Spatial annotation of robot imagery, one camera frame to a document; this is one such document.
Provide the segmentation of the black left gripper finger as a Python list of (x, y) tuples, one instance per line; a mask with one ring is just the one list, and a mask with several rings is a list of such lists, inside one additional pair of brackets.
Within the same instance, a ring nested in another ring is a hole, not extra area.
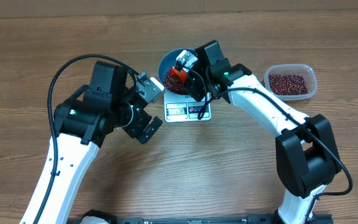
[(163, 124), (162, 120), (158, 116), (156, 116), (138, 135), (137, 140), (141, 144), (147, 143), (152, 138), (152, 136), (157, 132), (158, 128), (161, 127), (162, 124)]
[(147, 105), (154, 100), (154, 91), (150, 89), (136, 90), (134, 103), (137, 105)]

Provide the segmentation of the red measuring scoop blue handle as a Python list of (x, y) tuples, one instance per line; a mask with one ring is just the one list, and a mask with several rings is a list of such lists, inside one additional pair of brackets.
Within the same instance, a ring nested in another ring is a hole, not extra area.
[(188, 79), (188, 74), (184, 71), (184, 69), (182, 70), (177, 70), (174, 66), (170, 67), (168, 70), (171, 74), (171, 76), (173, 77), (177, 77), (181, 84), (184, 85)]

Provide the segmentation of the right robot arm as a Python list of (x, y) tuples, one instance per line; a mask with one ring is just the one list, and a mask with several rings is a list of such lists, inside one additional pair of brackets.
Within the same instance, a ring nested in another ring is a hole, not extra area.
[(273, 223), (331, 223), (313, 213), (325, 188), (344, 170), (330, 122), (288, 106), (243, 64), (231, 65), (215, 40), (175, 60), (186, 91), (196, 101), (210, 93), (253, 117), (275, 140), (276, 168), (286, 188)]

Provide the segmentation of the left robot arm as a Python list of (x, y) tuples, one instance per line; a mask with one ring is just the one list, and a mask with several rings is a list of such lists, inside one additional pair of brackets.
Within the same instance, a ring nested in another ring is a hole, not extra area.
[(97, 61), (89, 84), (48, 109), (52, 137), (47, 159), (21, 223), (66, 223), (105, 137), (119, 128), (147, 143), (162, 121), (144, 109), (164, 91), (145, 72)]

